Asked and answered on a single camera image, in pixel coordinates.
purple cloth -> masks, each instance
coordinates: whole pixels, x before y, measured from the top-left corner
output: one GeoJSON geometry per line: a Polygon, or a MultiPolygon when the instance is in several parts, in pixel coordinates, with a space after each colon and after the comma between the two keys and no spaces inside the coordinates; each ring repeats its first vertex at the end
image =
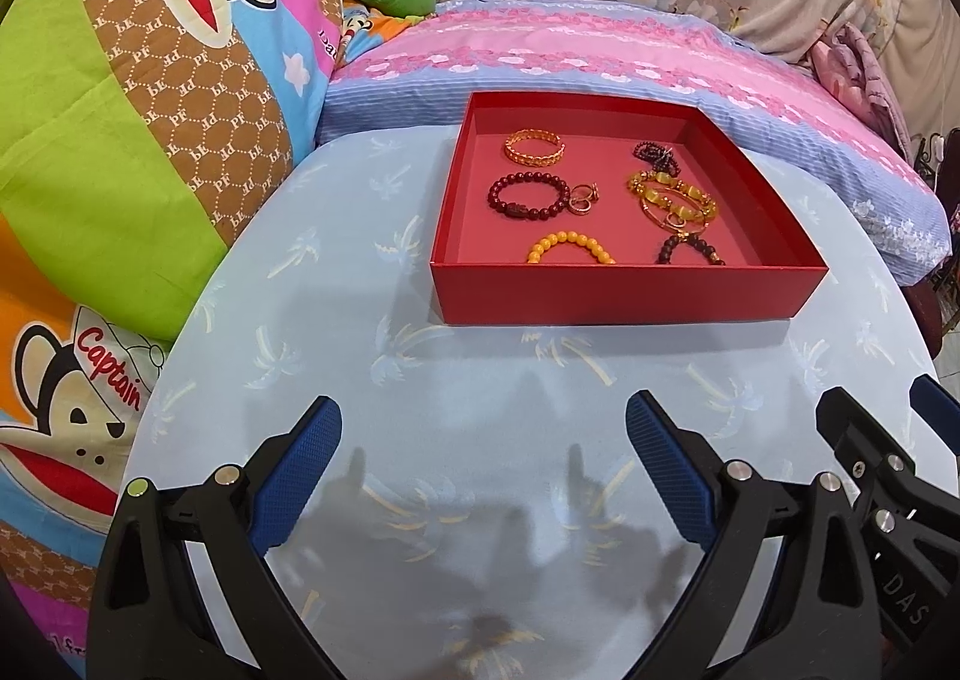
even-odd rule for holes
{"type": "Polygon", "coordinates": [[[817,78],[840,103],[894,148],[910,158],[910,134],[901,109],[870,41],[847,23],[810,49],[817,78]]]}

blue gripper pad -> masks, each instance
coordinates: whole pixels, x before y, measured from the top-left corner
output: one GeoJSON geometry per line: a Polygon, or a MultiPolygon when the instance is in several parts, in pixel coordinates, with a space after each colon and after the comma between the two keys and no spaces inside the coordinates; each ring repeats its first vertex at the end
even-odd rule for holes
{"type": "Polygon", "coordinates": [[[910,406],[954,455],[960,455],[960,404],[933,377],[921,374],[910,386],[910,406]]]}
{"type": "Polygon", "coordinates": [[[627,436],[680,536],[707,552],[717,535],[713,493],[643,391],[627,401],[627,436]]]}
{"type": "Polygon", "coordinates": [[[280,463],[267,477],[253,501],[253,522],[248,536],[263,557],[271,547],[287,541],[340,443],[343,420],[340,407],[324,401],[306,419],[280,463]]]}

jewelry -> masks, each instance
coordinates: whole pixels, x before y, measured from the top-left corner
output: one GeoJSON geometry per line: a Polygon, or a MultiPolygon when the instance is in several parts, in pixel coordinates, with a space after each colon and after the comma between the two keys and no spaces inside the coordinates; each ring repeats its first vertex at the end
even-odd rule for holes
{"type": "Polygon", "coordinates": [[[707,193],[694,188],[693,185],[688,185],[683,180],[671,177],[665,171],[640,171],[632,174],[627,180],[627,188],[640,198],[643,212],[661,228],[679,231],[690,222],[700,223],[706,228],[710,220],[717,217],[716,202],[707,193]],[[663,185],[665,189],[656,190],[649,185],[651,182],[663,185]],[[671,201],[669,194],[679,195],[680,198],[690,202],[693,209],[682,203],[671,201]],[[667,212],[666,217],[663,220],[656,219],[647,206],[648,203],[667,212]]]}
{"type": "Polygon", "coordinates": [[[600,200],[600,192],[597,190],[595,182],[589,185],[576,185],[570,190],[570,201],[566,207],[574,215],[585,215],[593,207],[596,201],[600,200]],[[577,195],[577,190],[587,190],[586,195],[577,195]]]}
{"type": "Polygon", "coordinates": [[[553,166],[560,158],[563,158],[563,150],[566,145],[560,141],[560,136],[550,131],[540,131],[536,128],[524,128],[522,131],[512,133],[507,137],[503,145],[503,151],[514,163],[521,166],[534,166],[536,169],[542,169],[544,166],[553,166]],[[523,142],[527,139],[539,139],[542,142],[549,142],[557,147],[557,151],[549,155],[527,155],[525,152],[514,149],[517,142],[523,142]]]}
{"type": "Polygon", "coordinates": [[[578,234],[577,231],[557,231],[556,234],[547,234],[547,236],[544,236],[543,239],[530,248],[530,255],[527,255],[527,263],[539,263],[542,255],[544,255],[547,250],[564,243],[576,244],[578,247],[589,250],[599,263],[606,263],[606,265],[616,263],[616,261],[610,257],[610,253],[600,246],[596,239],[578,234]]]}
{"type": "Polygon", "coordinates": [[[714,250],[712,245],[707,244],[706,241],[700,239],[696,234],[688,234],[685,233],[685,231],[680,231],[679,234],[674,234],[674,236],[670,236],[669,239],[664,241],[664,246],[661,247],[661,253],[658,255],[658,258],[656,258],[656,262],[670,263],[670,257],[673,255],[674,249],[678,244],[683,243],[689,244],[697,252],[703,253],[704,258],[709,260],[710,265],[727,265],[723,260],[720,260],[719,255],[717,255],[717,250],[714,250]]]}
{"type": "Polygon", "coordinates": [[[549,220],[563,212],[570,203],[570,186],[560,177],[553,174],[544,174],[541,171],[521,171],[519,174],[507,174],[500,177],[491,185],[490,192],[487,193],[487,203],[490,208],[500,212],[501,215],[514,217],[517,220],[549,220]],[[524,182],[541,182],[546,185],[553,185],[557,188],[559,197],[549,207],[544,209],[531,209],[524,204],[517,204],[512,201],[501,201],[500,190],[508,185],[519,185],[524,182]]]}
{"type": "Polygon", "coordinates": [[[634,157],[640,161],[647,161],[654,171],[664,171],[671,177],[680,176],[680,166],[674,160],[673,150],[658,145],[656,142],[640,142],[634,147],[634,157]]]}

floor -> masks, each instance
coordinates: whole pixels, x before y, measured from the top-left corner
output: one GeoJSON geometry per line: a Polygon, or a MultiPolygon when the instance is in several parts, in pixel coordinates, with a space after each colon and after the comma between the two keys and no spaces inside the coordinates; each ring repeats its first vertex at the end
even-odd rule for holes
{"type": "Polygon", "coordinates": [[[944,348],[933,361],[940,384],[950,395],[960,399],[960,330],[952,330],[944,336],[944,348]]]}

white star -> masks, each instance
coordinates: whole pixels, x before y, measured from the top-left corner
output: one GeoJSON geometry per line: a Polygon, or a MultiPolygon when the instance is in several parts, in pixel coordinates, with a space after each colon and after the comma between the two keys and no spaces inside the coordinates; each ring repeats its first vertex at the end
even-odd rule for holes
{"type": "Polygon", "coordinates": [[[304,68],[304,56],[299,52],[293,56],[283,55],[283,78],[296,88],[296,94],[304,95],[304,87],[310,81],[310,73],[304,68]]]}

